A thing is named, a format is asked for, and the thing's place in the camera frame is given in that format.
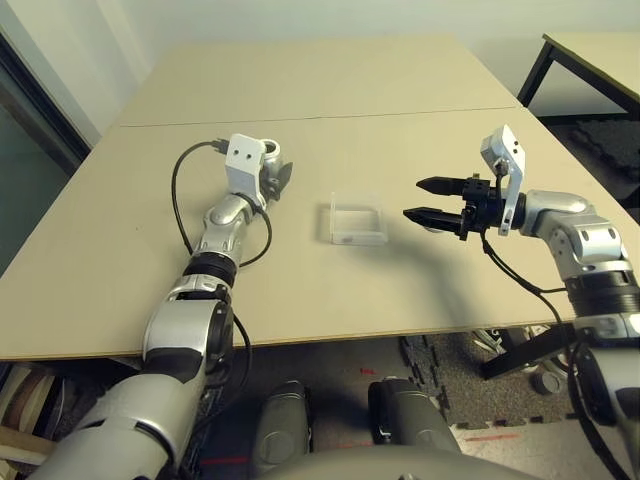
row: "transparent box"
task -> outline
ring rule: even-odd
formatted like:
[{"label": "transparent box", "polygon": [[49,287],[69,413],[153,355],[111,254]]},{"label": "transparent box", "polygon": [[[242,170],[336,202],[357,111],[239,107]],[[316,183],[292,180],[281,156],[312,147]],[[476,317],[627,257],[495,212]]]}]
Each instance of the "transparent box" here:
[{"label": "transparent box", "polygon": [[383,245],[387,228],[380,199],[375,194],[331,194],[331,243]]}]

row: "black wire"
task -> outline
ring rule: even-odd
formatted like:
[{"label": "black wire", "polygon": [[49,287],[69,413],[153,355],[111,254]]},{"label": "black wire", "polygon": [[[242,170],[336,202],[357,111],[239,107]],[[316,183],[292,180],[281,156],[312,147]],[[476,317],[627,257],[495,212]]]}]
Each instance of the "black wire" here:
[{"label": "black wire", "polygon": [[[182,223],[182,217],[180,216],[180,208],[178,207],[178,195],[177,195],[177,188],[176,188],[176,183],[178,180],[178,172],[180,171],[180,166],[182,165],[182,162],[185,161],[185,159],[189,156],[189,154],[191,154],[192,152],[194,152],[195,150],[201,147],[206,147],[206,146],[215,147],[216,145],[217,145],[216,142],[199,142],[194,145],[191,145],[184,152],[182,152],[182,155],[180,155],[180,157],[176,161],[176,164],[173,167],[173,173],[171,174],[171,203],[173,205],[173,214],[176,218],[176,223],[178,224],[178,230],[180,231],[182,242],[184,243],[184,246],[187,248],[187,252],[189,252],[189,255],[193,255],[193,247],[191,246],[191,242],[189,241],[189,237],[187,236],[187,232],[185,231],[184,225]],[[250,260],[247,260],[246,262],[242,262],[240,264],[241,267],[245,267],[247,265],[251,265],[252,263],[260,260],[265,255],[265,253],[267,253],[267,251],[269,250],[269,247],[271,246],[271,241],[273,240],[273,229],[271,227],[271,221],[269,220],[269,215],[267,215],[267,212],[264,209],[256,206],[255,203],[246,195],[242,195],[242,194],[236,194],[236,195],[245,199],[247,202],[249,202],[254,212],[258,212],[264,219],[264,223],[267,225],[266,245],[264,246],[262,251],[258,253],[255,257],[253,257]]]},{"label": "black wire", "polygon": [[607,447],[607,444],[602,439],[600,432],[598,432],[593,422],[589,419],[584,405],[582,404],[582,399],[580,398],[580,393],[578,391],[578,383],[574,375],[576,355],[581,346],[582,342],[578,342],[574,347],[573,352],[569,356],[567,389],[569,390],[569,399],[571,400],[571,405],[573,406],[573,409],[578,416],[578,421],[580,422],[582,431],[587,437],[591,448],[596,452],[596,455],[600,457],[600,460],[602,460],[604,466],[607,467],[609,473],[611,473],[613,478],[615,478],[616,480],[629,480],[629,476],[613,457],[611,450],[609,450],[609,447]]},{"label": "black wire", "polygon": [[269,215],[267,215],[267,212],[265,212],[261,208],[258,210],[258,213],[262,215],[262,218],[264,218],[264,223],[267,226],[267,243],[258,255],[250,260],[247,260],[246,262],[242,262],[240,264],[241,267],[246,267],[247,265],[251,265],[253,262],[257,262],[258,260],[260,260],[269,250],[269,247],[271,246],[271,240],[273,240],[273,229],[271,228],[271,220],[269,220]]},{"label": "black wire", "polygon": [[240,334],[242,335],[242,339],[244,341],[244,348],[246,352],[246,359],[244,364],[244,372],[242,374],[242,380],[240,380],[240,383],[238,384],[238,388],[236,388],[233,395],[229,398],[228,401],[224,403],[224,405],[218,408],[215,412],[207,415],[206,417],[203,417],[196,424],[196,426],[193,428],[193,435],[196,435],[197,433],[201,432],[222,412],[224,412],[231,405],[233,405],[233,403],[238,400],[238,398],[244,391],[245,387],[247,386],[247,382],[249,381],[249,371],[251,370],[251,364],[253,362],[253,349],[251,347],[251,340],[249,339],[249,335],[247,334],[247,331],[245,330],[244,325],[242,325],[242,322],[236,315],[233,316],[233,323],[235,323],[236,326],[238,327],[238,330],[240,330]]},{"label": "black wire", "polygon": [[193,475],[184,465],[178,467],[178,474],[176,477],[180,480],[193,480]]},{"label": "black wire", "polygon": [[507,264],[507,262],[505,262],[504,260],[502,260],[502,258],[500,258],[500,256],[496,253],[496,251],[493,249],[493,247],[491,246],[491,244],[487,240],[486,232],[480,232],[480,239],[482,240],[482,249],[483,249],[484,253],[486,253],[489,256],[491,261],[493,263],[495,263],[496,266],[500,270],[502,270],[507,276],[509,276],[512,280],[514,280],[516,283],[518,283],[522,288],[524,288],[528,292],[531,292],[534,295],[536,295],[536,294],[540,294],[540,293],[564,292],[564,291],[567,290],[564,287],[543,289],[543,288],[540,288],[540,287],[534,285],[533,283],[527,281],[522,276],[520,276],[513,268],[511,268]]},{"label": "black wire", "polygon": [[582,404],[582,399],[579,396],[578,386],[574,376],[573,367],[575,365],[575,355],[576,355],[576,352],[578,351],[580,343],[578,343],[576,347],[573,349],[573,352],[571,352],[571,345],[570,345],[569,339],[567,338],[567,334],[564,330],[564,326],[562,324],[562,318],[560,317],[558,310],[556,310],[556,308],[553,306],[553,304],[549,300],[547,300],[545,297],[542,296],[543,293],[555,293],[555,292],[563,291],[566,289],[555,288],[551,290],[542,290],[536,287],[535,285],[533,285],[532,283],[528,282],[527,280],[522,278],[520,275],[518,275],[509,265],[507,265],[506,262],[504,262],[504,260],[502,260],[498,256],[498,254],[495,252],[495,250],[491,247],[491,245],[487,241],[485,237],[485,232],[481,232],[480,237],[482,238],[483,250],[489,256],[489,258],[493,261],[493,263],[495,263],[496,266],[500,270],[502,270],[507,276],[513,279],[516,283],[518,283],[518,285],[520,285],[522,288],[524,288],[528,292],[535,295],[538,299],[540,299],[540,301],[543,302],[549,308],[549,310],[551,310],[551,313],[553,314],[553,317],[555,318],[558,324],[558,328],[560,329],[560,335],[562,336],[563,343],[564,343],[565,355],[567,356],[567,359],[569,362],[569,367],[567,372],[567,388],[569,390],[569,399],[571,400],[571,406],[573,407],[578,417],[578,421],[580,422],[582,431],[584,435],[587,437],[587,440],[589,441],[591,448],[594,450],[596,455],[598,455],[598,457],[600,458],[604,466],[607,468],[607,470],[609,470],[611,475],[616,480],[629,480],[629,477],[627,476],[627,474],[624,472],[624,470],[622,470],[622,467],[620,467],[620,464],[618,464],[616,459],[611,454],[611,450],[609,450],[609,447],[607,447],[607,444],[602,439],[602,436],[596,429],[595,425],[589,419],[587,412]]},{"label": "black wire", "polygon": [[184,152],[182,152],[182,155],[180,155],[180,157],[178,157],[178,160],[176,161],[176,164],[173,167],[173,173],[171,174],[171,203],[173,204],[173,214],[176,217],[176,223],[178,224],[178,230],[180,231],[182,242],[184,243],[184,246],[187,247],[187,251],[189,252],[189,255],[193,254],[193,247],[189,242],[189,237],[187,237],[187,232],[185,231],[184,225],[182,224],[182,218],[180,217],[180,209],[178,208],[178,198],[176,194],[176,182],[178,179],[178,172],[180,171],[180,166],[182,165],[182,162],[184,162],[184,160],[189,156],[189,154],[191,154],[192,152],[194,152],[195,150],[201,147],[215,147],[215,145],[216,145],[215,142],[199,142],[199,143],[196,143],[195,145],[191,145]]}]

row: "beige table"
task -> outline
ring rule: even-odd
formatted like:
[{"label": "beige table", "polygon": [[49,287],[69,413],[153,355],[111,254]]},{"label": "beige table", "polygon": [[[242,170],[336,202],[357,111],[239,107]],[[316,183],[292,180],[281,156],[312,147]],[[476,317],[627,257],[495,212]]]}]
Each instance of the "beige table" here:
[{"label": "beige table", "polygon": [[451,35],[185,45],[117,125],[510,108],[518,101]]},{"label": "beige table", "polygon": [[[270,211],[274,239],[242,269],[233,306],[258,345],[503,327],[551,321],[549,311],[482,254],[477,235],[461,242],[409,222],[402,209],[459,212],[416,180],[489,177],[481,139],[502,123],[527,152],[525,190],[571,191],[593,201],[626,240],[638,266],[635,222],[523,108],[433,114],[188,126],[116,127],[92,152],[0,279],[0,357],[133,354],[158,302],[187,262],[173,220],[169,179],[194,142],[234,132],[281,142],[294,162],[291,184]],[[185,163],[179,197],[192,239],[225,190],[224,157],[200,150]],[[380,195],[390,241],[384,247],[328,243],[332,191]],[[245,255],[265,241],[249,228]],[[561,285],[542,241],[490,235],[518,272]],[[564,294],[552,296],[561,314]]]},{"label": "beige table", "polygon": [[546,33],[518,99],[529,105],[556,61],[635,116],[640,115],[640,32]]}]

